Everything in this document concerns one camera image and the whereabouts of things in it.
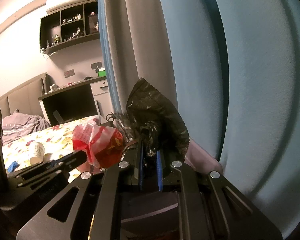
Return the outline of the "red white plastic bag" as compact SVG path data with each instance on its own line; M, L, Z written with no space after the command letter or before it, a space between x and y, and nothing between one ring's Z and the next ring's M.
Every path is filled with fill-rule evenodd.
M123 135L113 127L80 124L72 132L72 146L75 151L84 151L87 163L94 168L109 168L121 160Z

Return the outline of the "purple plastic trash bin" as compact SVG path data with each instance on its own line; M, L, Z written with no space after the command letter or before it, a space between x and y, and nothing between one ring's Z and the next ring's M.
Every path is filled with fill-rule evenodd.
M223 175L221 164L192 139L190 139L184 163L201 174L208 175L210 172L216 171Z

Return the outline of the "blue grey curtain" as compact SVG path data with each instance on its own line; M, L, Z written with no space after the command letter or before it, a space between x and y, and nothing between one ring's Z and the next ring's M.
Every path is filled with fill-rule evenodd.
M300 239L300 0L98 0L115 111L139 78L281 231Z

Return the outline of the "floral bed sheet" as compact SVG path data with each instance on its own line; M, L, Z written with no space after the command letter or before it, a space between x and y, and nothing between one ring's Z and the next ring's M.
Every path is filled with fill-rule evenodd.
M86 123L99 125L105 121L105 118L100 115L92 115L64 124L51 126L42 131L26 135L5 146L3 145L2 154L6 172L13 161L19 163L19 167L15 171L31 165L29 162L29 148L31 142L36 141L44 145L44 162L57 160L73 152L72 132L76 126Z

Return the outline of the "small cup on desk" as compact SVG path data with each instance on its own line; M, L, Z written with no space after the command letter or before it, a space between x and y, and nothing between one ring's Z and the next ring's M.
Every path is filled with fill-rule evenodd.
M57 90L59 87L56 85L56 84L52 84L51 86L50 86L50 92L53 92L53 91L55 91L55 90Z

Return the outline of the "white grid paper cup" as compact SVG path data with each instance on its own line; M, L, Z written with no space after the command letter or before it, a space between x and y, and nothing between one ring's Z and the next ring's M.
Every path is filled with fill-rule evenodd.
M31 165L41 163L44 159L45 148L40 142L33 141L29 148L29 162Z

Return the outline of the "dark wall shelf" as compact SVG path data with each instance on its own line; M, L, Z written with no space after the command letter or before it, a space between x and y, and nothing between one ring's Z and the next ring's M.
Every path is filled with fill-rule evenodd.
M99 38L96 1L57 10L40 20L39 49L42 54L50 55Z

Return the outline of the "black plastic bag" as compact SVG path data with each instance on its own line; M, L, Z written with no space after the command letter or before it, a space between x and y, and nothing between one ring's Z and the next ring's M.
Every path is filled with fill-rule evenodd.
M185 160L190 136L173 103L143 77L134 85L124 113L115 114L126 142L141 139L149 157L159 151Z

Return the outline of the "green box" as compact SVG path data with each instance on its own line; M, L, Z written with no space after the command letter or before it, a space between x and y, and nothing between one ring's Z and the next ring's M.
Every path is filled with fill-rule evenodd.
M106 76L106 70L105 68L98 68L98 77L104 77Z

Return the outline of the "purple striped duvet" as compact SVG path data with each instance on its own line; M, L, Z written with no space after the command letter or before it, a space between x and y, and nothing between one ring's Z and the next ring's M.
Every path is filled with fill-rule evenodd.
M50 124L39 115L29 115L14 111L2 120L3 145L7 145L26 135L49 128Z

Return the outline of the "dark desk with drawers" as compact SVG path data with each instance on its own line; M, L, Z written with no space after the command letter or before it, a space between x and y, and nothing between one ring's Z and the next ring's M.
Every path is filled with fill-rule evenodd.
M92 115L103 118L113 106L105 76L79 81L38 98L44 118L51 126Z

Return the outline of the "grey padded headboard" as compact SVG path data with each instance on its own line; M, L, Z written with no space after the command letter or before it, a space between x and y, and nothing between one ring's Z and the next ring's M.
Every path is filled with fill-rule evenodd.
M39 97L43 96L49 88L50 79L47 73L37 75L18 85L0 97L2 117L12 115L16 110L23 114L43 117Z

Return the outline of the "wall socket panel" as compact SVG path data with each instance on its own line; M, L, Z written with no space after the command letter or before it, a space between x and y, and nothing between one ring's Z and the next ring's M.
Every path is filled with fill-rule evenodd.
M74 75L75 75L75 71L73 69L67 70L67 71L64 72L64 77L65 78L69 78L69 77L74 76Z

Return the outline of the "blue foam net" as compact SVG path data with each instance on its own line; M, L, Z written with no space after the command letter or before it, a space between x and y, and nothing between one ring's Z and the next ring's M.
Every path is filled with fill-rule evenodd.
M19 163L17 161L13 161L10 166L7 168L7 173L14 172L19 167Z

